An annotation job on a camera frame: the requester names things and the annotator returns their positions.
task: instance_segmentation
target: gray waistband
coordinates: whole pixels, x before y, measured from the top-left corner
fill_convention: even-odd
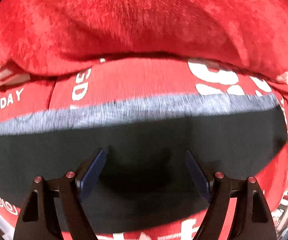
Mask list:
[[[160,95],[77,109],[45,110],[26,114],[0,122],[0,135],[43,133],[185,116],[265,111],[278,105],[273,93],[262,97],[230,94]]]

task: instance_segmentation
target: black fabric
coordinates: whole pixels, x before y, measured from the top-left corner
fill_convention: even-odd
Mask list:
[[[187,148],[213,171],[246,179],[262,170],[286,140],[280,107],[245,114],[0,136],[0,197],[21,207],[35,176],[58,178],[102,147],[109,151],[107,164],[82,203],[94,231],[151,228],[207,207],[186,169]],[[59,212],[58,216],[62,229],[67,229],[63,214]]]

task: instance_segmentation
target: heather gray band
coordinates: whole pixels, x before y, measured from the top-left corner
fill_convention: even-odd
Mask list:
[[[78,109],[45,110],[26,114],[0,122],[0,135],[43,133],[185,116],[266,111],[278,105],[273,93],[262,97],[230,94],[160,95]]]

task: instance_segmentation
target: gray fabric strip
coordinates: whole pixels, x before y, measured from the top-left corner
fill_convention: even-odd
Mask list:
[[[43,133],[186,116],[266,111],[278,105],[273,93],[262,97],[230,94],[160,95],[78,109],[45,110],[26,114],[0,122],[0,135]]]

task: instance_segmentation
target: screw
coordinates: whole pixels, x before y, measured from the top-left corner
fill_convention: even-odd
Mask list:
[[[249,181],[250,183],[255,183],[255,182],[256,182],[256,179],[255,179],[254,177],[249,177],[249,178],[248,178],[248,181]]]
[[[68,173],[66,173],[66,177],[68,178],[72,178],[75,176],[75,172],[74,171],[69,171]]]
[[[43,178],[41,176],[37,176],[37,177],[35,177],[34,182],[36,182],[36,183],[41,182],[42,179]]]
[[[222,179],[222,178],[224,178],[224,174],[222,172],[218,171],[215,173],[215,177]]]

